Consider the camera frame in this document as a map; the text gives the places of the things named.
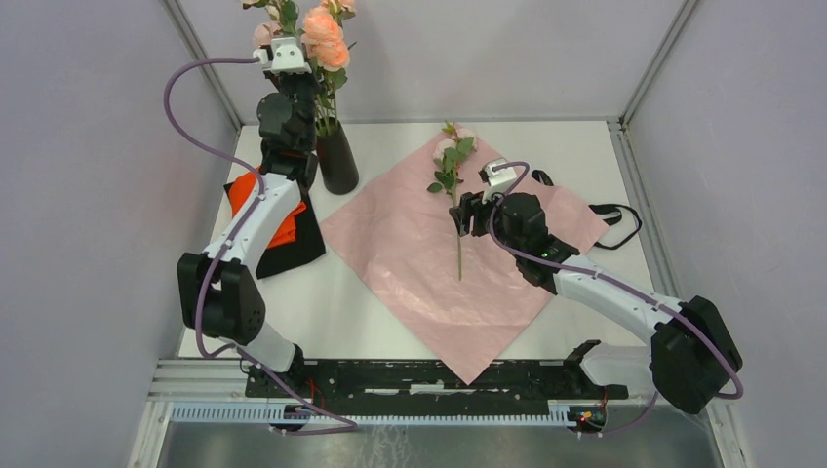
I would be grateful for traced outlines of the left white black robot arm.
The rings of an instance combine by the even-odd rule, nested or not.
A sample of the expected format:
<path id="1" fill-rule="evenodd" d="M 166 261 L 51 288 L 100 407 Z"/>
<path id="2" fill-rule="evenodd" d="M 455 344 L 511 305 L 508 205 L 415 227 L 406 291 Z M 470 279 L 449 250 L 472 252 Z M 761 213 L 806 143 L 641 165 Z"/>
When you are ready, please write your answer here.
<path id="1" fill-rule="evenodd" d="M 298 395 L 305 369 L 294 363 L 298 346 L 265 320 L 266 305 L 256 270 L 272 238 L 299 207 L 306 170 L 314 158 L 314 84 L 308 74 L 283 74 L 275 93 L 257 105 L 262 161 L 250 167 L 253 186 L 225 230 L 201 253 L 178 262 L 178 286 L 184 322 L 196 335 L 205 358 L 205 338 L 222 342 L 261 368 L 283 397 Z"/>

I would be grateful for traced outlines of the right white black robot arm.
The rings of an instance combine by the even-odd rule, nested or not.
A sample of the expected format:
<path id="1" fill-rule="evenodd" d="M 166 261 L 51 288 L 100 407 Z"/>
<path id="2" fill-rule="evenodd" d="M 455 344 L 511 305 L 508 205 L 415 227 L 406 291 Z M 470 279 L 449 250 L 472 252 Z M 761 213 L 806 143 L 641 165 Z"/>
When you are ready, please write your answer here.
<path id="1" fill-rule="evenodd" d="M 649 349 L 654 389 L 698 414 L 715 399 L 737 400 L 743 360 L 718 308 L 699 295 L 680 300 L 645 292 L 552 235 L 535 195 L 465 193 L 449 209 L 459 236 L 490 236 L 530 285 L 573 300 L 637 336 Z"/>

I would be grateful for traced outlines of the pink wrapping paper sheet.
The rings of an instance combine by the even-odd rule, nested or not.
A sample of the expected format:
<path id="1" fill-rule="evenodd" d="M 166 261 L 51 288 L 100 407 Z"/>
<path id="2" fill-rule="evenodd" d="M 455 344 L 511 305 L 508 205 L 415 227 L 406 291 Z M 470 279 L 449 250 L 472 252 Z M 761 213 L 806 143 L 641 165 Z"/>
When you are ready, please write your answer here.
<path id="1" fill-rule="evenodd" d="M 489 237 L 458 240 L 450 199 L 431 194 L 437 131 L 373 126 L 357 156 L 377 175 L 322 224 L 327 244 L 381 303 L 464 383 L 523 332 L 529 359 L 559 358 L 591 338 L 562 300 L 531 286 Z"/>

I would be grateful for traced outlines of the black ribbon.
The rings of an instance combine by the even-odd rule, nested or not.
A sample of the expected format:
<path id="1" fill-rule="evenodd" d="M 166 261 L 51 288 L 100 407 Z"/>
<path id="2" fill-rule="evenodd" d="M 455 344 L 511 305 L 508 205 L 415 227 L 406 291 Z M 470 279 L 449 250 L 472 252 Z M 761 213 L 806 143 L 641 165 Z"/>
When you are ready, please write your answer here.
<path id="1" fill-rule="evenodd" d="M 587 204 L 565 187 L 557 187 L 542 170 L 532 170 L 536 194 L 544 203 L 551 234 L 582 254 L 593 248 L 616 251 L 636 237 L 643 227 L 638 212 L 628 205 Z"/>

